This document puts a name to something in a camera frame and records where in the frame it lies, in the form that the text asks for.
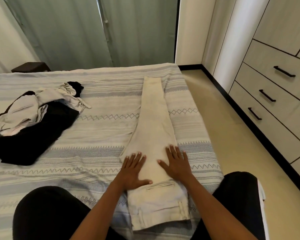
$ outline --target wall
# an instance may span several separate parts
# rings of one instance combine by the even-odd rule
[[[213,77],[229,92],[269,0],[236,0]]]
[[[180,0],[177,65],[201,64],[216,0]]]
[[[213,75],[236,0],[216,0],[202,64]]]
[[[0,0],[0,73],[29,61],[40,61],[4,0]]]

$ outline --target black pants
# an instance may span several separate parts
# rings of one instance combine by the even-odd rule
[[[257,178],[247,172],[225,175],[213,196],[257,239],[265,240]],[[56,186],[44,186],[28,193],[16,207],[13,239],[68,240],[90,208]],[[106,239],[125,239],[109,227]],[[211,239],[202,219],[191,239]]]

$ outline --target baseboard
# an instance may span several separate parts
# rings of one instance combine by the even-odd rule
[[[201,70],[203,65],[202,64],[179,65],[178,67],[179,67],[180,71],[184,71],[184,70]]]
[[[257,137],[265,149],[270,153],[270,155],[275,159],[279,166],[284,170],[292,182],[300,190],[300,175],[295,171],[295,169],[288,163],[288,161],[282,156],[282,154],[275,148],[275,146],[268,140],[268,138],[261,132],[261,130],[252,122],[252,120],[245,114],[245,112],[237,105],[237,103],[230,97],[230,95],[221,87],[221,85],[214,79],[210,72],[201,65],[201,70],[205,75],[212,81],[219,92],[224,96],[232,108],[237,112],[244,123],[249,127],[252,133]]]

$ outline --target beige pants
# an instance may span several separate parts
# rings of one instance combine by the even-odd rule
[[[160,159],[169,164],[165,147],[170,144],[176,145],[177,142],[161,79],[145,77],[138,124],[120,156],[121,161],[124,161],[132,153],[140,151],[145,154],[147,159],[139,179],[153,181],[151,185],[128,191],[132,230],[190,218],[185,187],[169,177],[157,163]]]

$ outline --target person's left hand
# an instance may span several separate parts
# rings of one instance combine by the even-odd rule
[[[146,155],[141,158],[141,152],[136,156],[135,153],[129,158],[126,156],[122,164],[120,172],[117,174],[114,182],[119,184],[122,187],[122,190],[134,190],[140,186],[152,184],[152,181],[149,179],[139,180],[139,172],[146,160]]]

